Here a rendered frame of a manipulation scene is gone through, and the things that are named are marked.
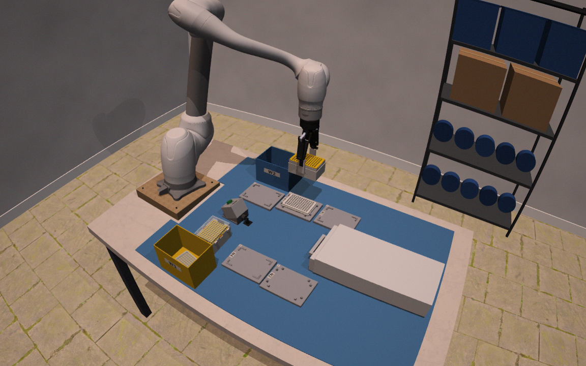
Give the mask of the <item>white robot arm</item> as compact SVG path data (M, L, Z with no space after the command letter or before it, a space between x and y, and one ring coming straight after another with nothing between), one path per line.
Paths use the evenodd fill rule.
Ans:
M164 179L157 181L160 196L174 201L206 186L196 176L198 157L214 135L211 114L207 111L210 64L213 42L248 55L286 65L298 80L299 117L308 122L321 119L323 101L330 81L326 65L301 59L281 49L248 39L227 27L222 19L225 8L218 0L174 0L169 17L189 31L188 92L186 110L178 128L172 128L161 141L161 167ZM217 18L218 17L218 18Z

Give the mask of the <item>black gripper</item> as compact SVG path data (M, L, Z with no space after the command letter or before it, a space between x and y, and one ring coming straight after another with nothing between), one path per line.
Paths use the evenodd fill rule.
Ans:
M302 136L298 137L298 149L296 159L299 160L298 172L305 173L306 153L310 144L309 154L316 156L319 139L319 120L308 122L300 118L300 127L303 128ZM305 141L306 140L306 141ZM308 140L308 141L307 141Z

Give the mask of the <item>blue bench mat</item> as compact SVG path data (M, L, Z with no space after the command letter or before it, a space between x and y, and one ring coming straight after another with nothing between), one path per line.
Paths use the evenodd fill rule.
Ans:
M239 198L254 182L285 196L289 192L256 180L256 160L248 156L218 181L224 186L182 222L170 219L135 250L222 310L325 363L414 366L441 287L454 231L305 177L290 192L323 204L311 222L275 207L269 211L244 201L253 223L247 226L243 220L237 225L222 217L221 207ZM312 273L308 254L321 235L331 231L313 222L326 205L360 217L356 231L446 264L425 318ZM176 225L194 234L211 216L230 222L231 237L215 253L217 268L193 289L161 268L153 245ZM239 244L318 281L301 308L222 266Z

